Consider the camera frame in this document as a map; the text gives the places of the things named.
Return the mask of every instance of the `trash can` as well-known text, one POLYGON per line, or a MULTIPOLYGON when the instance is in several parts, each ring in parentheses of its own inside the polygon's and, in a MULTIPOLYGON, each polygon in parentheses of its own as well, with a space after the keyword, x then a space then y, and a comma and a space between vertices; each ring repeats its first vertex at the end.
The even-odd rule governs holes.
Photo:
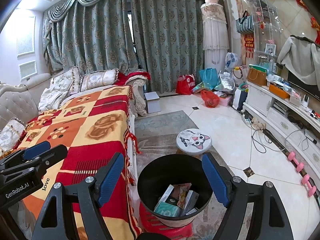
POLYGON ((212 189, 202 169, 201 160, 184 154, 165 155, 153 160, 138 178, 138 194, 147 211, 172 228, 184 227, 209 204, 212 189), (167 217, 153 212, 168 186, 191 183, 190 190, 199 194, 195 207, 198 211, 181 217, 167 217))

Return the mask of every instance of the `red stool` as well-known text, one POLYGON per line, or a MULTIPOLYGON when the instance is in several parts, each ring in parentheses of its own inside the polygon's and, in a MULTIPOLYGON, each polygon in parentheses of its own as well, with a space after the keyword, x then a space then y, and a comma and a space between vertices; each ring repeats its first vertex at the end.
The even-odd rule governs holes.
POLYGON ((158 233, 172 240, 192 236, 192 223, 182 228, 169 228, 148 212, 142 203, 140 203, 139 214, 144 229, 149 233, 158 233))

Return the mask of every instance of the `photo frame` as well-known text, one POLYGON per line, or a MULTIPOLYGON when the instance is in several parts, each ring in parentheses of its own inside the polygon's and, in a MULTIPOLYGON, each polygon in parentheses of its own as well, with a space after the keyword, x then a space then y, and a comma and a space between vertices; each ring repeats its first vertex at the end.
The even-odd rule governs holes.
POLYGON ((18 57, 35 52, 35 16, 26 16, 21 19, 17 30, 18 57))
POLYGON ((36 67, 36 61, 32 60, 32 61, 20 64, 19 72, 20 72, 21 81, 36 75, 38 73, 37 67, 36 67))
POLYGON ((277 47, 276 44, 266 43, 266 49, 265 49, 264 53, 267 53, 267 54, 273 53, 273 55, 275 55, 276 54, 276 47, 277 47))

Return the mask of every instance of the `orange box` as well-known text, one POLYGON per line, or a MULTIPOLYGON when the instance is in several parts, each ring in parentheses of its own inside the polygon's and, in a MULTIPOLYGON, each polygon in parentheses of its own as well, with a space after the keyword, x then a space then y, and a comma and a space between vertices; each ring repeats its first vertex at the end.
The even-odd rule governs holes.
POLYGON ((269 91, 277 95, 278 97, 281 97, 282 99, 290 98, 290 95, 285 92, 284 90, 270 84, 269 85, 269 91))

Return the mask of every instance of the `striped bag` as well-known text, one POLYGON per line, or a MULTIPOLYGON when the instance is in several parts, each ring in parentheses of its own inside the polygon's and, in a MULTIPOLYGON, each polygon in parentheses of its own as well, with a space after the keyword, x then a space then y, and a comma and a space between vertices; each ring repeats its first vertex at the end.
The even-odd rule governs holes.
POLYGON ((240 34, 252 34, 253 33, 253 19, 252 15, 248 14, 246 10, 242 16, 236 20, 237 32, 240 34))

